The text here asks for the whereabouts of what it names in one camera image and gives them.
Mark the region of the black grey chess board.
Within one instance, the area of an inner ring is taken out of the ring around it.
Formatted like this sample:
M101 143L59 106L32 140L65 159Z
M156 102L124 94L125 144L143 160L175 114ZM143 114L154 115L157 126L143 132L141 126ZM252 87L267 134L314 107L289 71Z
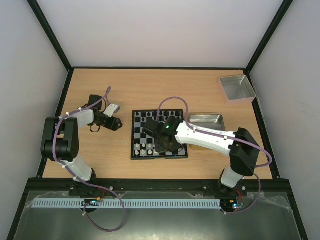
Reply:
M173 152L158 153L155 150L154 139L142 132L147 120L157 119L157 110L133 110L132 111L132 134L131 134L131 160L155 160L155 159L186 159L188 158L188 147L185 144L184 149ZM135 155L135 150L139 151L139 155ZM152 155L148 154L148 150L152 150Z

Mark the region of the gold tin piece tray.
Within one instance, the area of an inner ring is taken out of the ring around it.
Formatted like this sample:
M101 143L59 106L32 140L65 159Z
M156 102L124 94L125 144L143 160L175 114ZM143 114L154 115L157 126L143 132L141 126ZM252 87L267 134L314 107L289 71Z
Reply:
M218 113L191 113L188 117L188 122L192 125L212 130L226 130L224 118Z

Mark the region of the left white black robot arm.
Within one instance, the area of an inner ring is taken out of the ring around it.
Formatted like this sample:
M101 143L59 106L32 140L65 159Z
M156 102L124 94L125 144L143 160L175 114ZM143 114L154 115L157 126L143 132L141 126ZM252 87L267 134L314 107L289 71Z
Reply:
M61 165L74 181L111 193L111 189L95 184L95 171L79 154L79 129L97 126L117 131L123 126L121 120L114 117L120 109L118 104L110 103L106 95L91 95L86 105L63 116L46 118L40 147L42 156Z

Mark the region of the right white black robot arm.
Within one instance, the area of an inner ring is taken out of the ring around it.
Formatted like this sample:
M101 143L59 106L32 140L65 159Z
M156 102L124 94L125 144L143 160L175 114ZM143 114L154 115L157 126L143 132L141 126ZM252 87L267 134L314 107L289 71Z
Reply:
M230 165L222 171L216 187L224 196L230 196L239 189L238 183L243 177L254 175L260 146L244 128L236 132L218 131L169 117L165 123L148 119L142 132L154 139L158 153L172 152L188 144L228 156Z

